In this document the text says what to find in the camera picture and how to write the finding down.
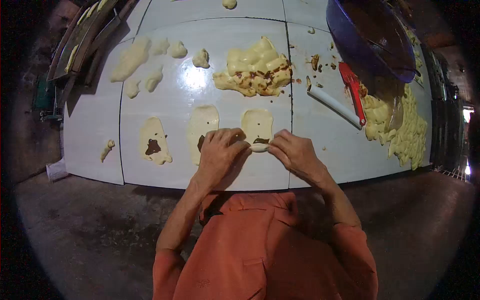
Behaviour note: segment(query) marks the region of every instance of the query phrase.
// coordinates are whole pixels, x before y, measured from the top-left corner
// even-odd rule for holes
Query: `red spatula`
[[[357,116],[360,118],[360,125],[364,126],[367,123],[365,119],[365,115],[363,114],[363,107],[361,105],[359,90],[360,84],[357,79],[355,73],[350,69],[350,67],[344,63],[340,62],[338,64],[338,69],[340,70],[340,74],[342,74],[343,82],[346,86],[350,88],[350,93],[352,94],[353,98],[353,106],[355,107],[355,112]]]

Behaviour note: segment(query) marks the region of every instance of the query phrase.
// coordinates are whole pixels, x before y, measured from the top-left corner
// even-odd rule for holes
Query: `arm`
[[[240,153],[251,152],[250,144],[239,140],[242,137],[244,133],[240,128],[207,133],[198,170],[160,233],[157,252],[165,249],[179,252],[182,249],[202,200],[220,183]]]
[[[317,158],[310,139],[295,136],[283,129],[275,134],[268,152],[276,156],[290,172],[320,191],[335,222],[361,227],[352,204],[328,173],[327,167]]]

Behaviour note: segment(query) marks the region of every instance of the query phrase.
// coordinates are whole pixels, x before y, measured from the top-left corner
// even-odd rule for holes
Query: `hand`
[[[311,139],[295,136],[283,129],[275,133],[268,152],[278,158],[287,170],[320,188],[336,185],[327,167],[317,158]]]
[[[225,177],[240,153],[249,155],[252,152],[250,144],[242,140],[244,138],[240,128],[222,128],[206,134],[200,165],[192,178],[200,190],[209,193]]]

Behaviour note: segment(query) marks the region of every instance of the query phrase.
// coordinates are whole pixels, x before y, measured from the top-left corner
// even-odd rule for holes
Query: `orange shirt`
[[[204,227],[187,263],[157,252],[153,299],[376,299],[375,261],[365,233],[342,223],[331,244],[297,224],[295,196],[233,195]]]

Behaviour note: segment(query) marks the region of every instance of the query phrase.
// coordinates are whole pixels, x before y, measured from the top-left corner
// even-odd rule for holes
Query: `white rolling pin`
[[[362,128],[362,126],[360,125],[360,118],[354,112],[341,105],[340,102],[336,101],[332,96],[324,92],[321,88],[312,86],[312,88],[310,89],[310,91],[307,92],[307,94],[325,103],[329,108],[333,109],[345,119],[349,120],[358,129]]]

